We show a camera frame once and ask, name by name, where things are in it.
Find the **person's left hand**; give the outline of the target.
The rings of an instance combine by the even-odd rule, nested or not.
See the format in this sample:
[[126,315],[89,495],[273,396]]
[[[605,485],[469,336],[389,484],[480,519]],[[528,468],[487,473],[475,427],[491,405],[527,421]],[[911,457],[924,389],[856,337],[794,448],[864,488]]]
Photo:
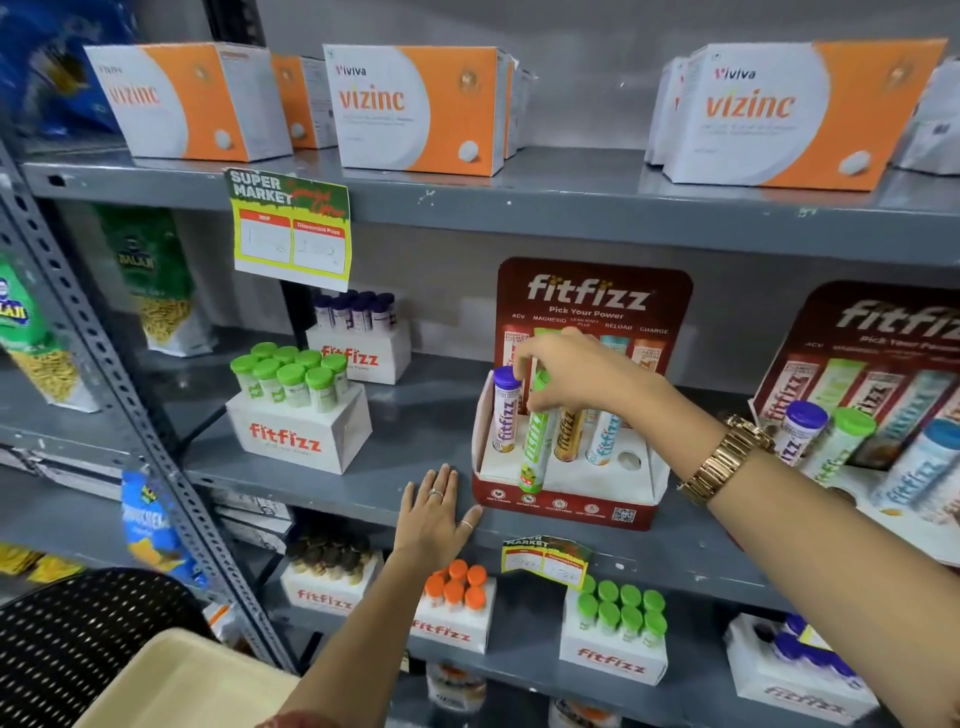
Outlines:
[[426,578],[454,561],[469,538],[458,538],[459,473],[450,464],[426,472],[417,485],[418,523],[402,525],[402,503],[386,566]]

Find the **green effervescent tablet tube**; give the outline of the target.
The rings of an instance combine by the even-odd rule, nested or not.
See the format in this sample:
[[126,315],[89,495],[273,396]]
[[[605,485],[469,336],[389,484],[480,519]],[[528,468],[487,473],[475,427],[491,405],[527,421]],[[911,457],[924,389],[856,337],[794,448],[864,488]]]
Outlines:
[[525,494],[534,495],[543,490],[546,469],[553,453],[553,442],[559,417],[559,407],[554,406],[534,412],[527,407],[529,417],[522,446],[522,464],[519,487]]

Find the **group of orange-cap tubes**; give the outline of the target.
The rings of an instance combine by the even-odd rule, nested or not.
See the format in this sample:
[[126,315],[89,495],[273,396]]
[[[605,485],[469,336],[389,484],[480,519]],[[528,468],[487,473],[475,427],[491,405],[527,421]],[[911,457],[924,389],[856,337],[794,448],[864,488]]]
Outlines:
[[480,614],[492,601],[487,588],[493,584],[485,566],[455,559],[426,579],[422,596],[433,609],[444,607]]

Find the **red cardboard display stand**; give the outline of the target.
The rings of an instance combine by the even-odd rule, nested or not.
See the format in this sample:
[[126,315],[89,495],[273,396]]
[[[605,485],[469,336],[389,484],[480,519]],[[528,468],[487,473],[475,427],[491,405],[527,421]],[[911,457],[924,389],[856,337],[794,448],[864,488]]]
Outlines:
[[494,370],[513,365],[517,346],[536,334],[565,327],[594,336],[644,370],[665,374],[686,316],[693,283],[682,271],[596,262],[513,257],[498,269],[493,369],[479,396],[471,436],[472,493],[490,508],[647,531],[666,494],[669,468],[644,438],[621,419],[606,466],[586,458],[598,409],[585,410],[578,458],[549,458],[538,493],[520,487],[530,381],[522,381],[512,451],[493,440]]
[[869,500],[930,421],[960,424],[960,291],[855,281],[820,286],[798,311],[750,411],[774,437],[796,400],[822,407],[827,424],[838,407],[876,420],[875,433],[834,479],[818,484],[960,575],[960,457],[898,515]]

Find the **group of dark-cap tubes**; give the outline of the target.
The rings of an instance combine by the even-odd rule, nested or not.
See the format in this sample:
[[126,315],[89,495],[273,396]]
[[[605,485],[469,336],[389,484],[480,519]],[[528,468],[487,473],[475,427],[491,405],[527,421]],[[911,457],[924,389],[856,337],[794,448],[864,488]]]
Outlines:
[[287,546],[289,566],[298,575],[344,580],[359,585],[381,556],[365,535],[321,531],[293,541]]

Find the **light blue tablet tube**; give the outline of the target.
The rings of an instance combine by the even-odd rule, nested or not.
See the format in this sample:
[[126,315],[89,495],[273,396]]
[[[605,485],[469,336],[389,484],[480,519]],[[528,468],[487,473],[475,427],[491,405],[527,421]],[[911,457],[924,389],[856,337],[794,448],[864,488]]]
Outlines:
[[603,467],[609,464],[620,427],[621,418],[617,415],[607,411],[600,411],[596,415],[594,431],[585,454],[591,465]]

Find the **stack of white flat boxes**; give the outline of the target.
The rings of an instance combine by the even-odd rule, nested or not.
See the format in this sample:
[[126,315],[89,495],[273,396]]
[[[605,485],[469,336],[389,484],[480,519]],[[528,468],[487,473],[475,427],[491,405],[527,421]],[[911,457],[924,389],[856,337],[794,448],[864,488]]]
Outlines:
[[296,525],[290,506],[223,489],[212,489],[210,497],[223,528],[236,540],[279,555],[287,554]]

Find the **white jar with orange label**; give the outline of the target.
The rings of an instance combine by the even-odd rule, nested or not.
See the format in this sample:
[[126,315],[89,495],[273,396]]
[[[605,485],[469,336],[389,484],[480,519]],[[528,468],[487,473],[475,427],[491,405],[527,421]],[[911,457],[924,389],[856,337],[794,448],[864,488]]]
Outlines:
[[575,701],[553,698],[548,728],[622,728],[622,716]]
[[427,698],[437,708],[453,714],[473,716],[482,710],[488,692],[487,678],[456,666],[427,661]]

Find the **group of green-cap tubes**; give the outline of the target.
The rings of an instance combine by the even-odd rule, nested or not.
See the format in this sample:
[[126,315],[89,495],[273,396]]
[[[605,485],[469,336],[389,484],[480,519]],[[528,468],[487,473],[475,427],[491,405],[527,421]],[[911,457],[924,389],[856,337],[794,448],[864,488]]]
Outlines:
[[666,597],[659,590],[621,585],[610,579],[598,581],[588,574],[579,588],[570,589],[569,595],[569,614],[582,632],[637,642],[651,650],[666,642]]
[[332,412],[348,400],[348,360],[338,351],[259,342],[229,361],[239,402],[273,408]]

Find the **gold wrist watch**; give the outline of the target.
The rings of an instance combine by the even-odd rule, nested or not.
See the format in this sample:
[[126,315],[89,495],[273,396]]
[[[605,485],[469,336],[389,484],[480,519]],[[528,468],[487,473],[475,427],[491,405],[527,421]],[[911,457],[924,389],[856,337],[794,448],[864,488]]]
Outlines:
[[767,432],[749,419],[729,415],[724,419],[726,434],[678,491],[693,504],[705,506],[726,486],[754,452],[774,453],[775,443]]

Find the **beige plastic tray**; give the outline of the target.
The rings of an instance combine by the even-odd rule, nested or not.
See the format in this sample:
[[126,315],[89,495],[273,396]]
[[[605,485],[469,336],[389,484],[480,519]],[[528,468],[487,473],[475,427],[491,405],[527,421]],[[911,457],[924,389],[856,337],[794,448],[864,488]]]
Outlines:
[[172,628],[152,637],[73,728],[255,728],[299,676]]

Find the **green snack bag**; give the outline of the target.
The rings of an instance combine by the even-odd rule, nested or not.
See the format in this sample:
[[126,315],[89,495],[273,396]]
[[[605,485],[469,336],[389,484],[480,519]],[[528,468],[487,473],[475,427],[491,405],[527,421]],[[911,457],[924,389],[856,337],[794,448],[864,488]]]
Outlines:
[[148,348],[176,358],[212,354],[217,339],[197,297],[172,212],[105,203],[95,204],[94,211]]
[[54,334],[15,268],[1,253],[0,348],[48,405],[87,414],[101,410],[71,352]]

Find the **black perforated basket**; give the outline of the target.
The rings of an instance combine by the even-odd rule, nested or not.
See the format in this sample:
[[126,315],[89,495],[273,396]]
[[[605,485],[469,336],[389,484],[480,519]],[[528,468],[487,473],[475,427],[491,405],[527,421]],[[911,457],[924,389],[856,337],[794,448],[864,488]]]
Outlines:
[[197,597],[145,568],[86,570],[0,605],[0,728],[72,728],[171,628],[214,640]]

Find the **yellow snack packets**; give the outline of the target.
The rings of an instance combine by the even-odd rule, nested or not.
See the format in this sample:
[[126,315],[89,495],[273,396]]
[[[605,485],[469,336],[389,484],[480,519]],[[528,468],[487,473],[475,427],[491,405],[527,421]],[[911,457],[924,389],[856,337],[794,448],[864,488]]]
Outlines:
[[74,577],[86,568],[59,556],[0,542],[0,577],[25,577],[35,584],[50,584]]

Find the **blue snack bag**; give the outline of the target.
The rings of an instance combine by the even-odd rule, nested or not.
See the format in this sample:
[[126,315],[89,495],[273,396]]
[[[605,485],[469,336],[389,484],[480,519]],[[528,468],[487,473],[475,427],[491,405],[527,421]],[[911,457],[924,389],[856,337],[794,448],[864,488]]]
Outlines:
[[24,138],[119,135],[86,48],[137,38],[127,0],[0,0],[0,113]]

